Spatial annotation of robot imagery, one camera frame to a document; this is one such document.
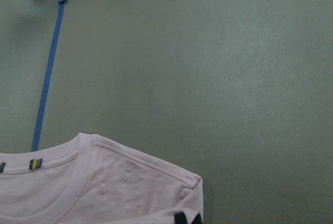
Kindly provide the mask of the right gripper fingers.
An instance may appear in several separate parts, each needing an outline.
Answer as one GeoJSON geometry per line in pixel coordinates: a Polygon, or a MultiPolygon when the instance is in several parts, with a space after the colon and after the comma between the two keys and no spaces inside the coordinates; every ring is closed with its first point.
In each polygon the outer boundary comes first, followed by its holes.
{"type": "Polygon", "coordinates": [[[190,208],[181,208],[175,210],[174,214],[175,224],[197,224],[202,223],[202,213],[199,210],[190,208]]]}

